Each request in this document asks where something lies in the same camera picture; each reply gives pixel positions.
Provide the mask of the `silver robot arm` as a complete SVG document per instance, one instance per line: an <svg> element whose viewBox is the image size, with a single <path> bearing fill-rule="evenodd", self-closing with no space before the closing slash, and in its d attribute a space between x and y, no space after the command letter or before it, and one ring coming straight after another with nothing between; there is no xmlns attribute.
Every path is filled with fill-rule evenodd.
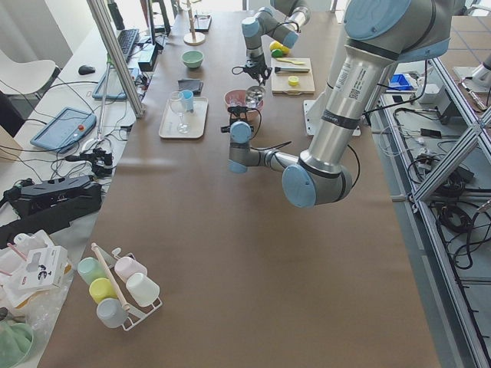
<svg viewBox="0 0 491 368"><path fill-rule="evenodd" d="M253 16L242 21L242 35L246 47L246 62L242 67L259 86L265 85L272 69L265 62L262 36L268 35L287 48L298 40L300 28L306 25L311 11L306 1L270 1L270 5L286 16L284 21L274 18L270 8L262 7Z"/></svg>
<svg viewBox="0 0 491 368"><path fill-rule="evenodd" d="M370 101L379 98L384 71L443 55L453 8L452 1L350 1L327 87L313 106L318 125L309 148L298 156L253 148L251 127L237 121L229 127L229 169L281 172L286 198L300 208L343 199L352 178L341 157Z"/></svg>

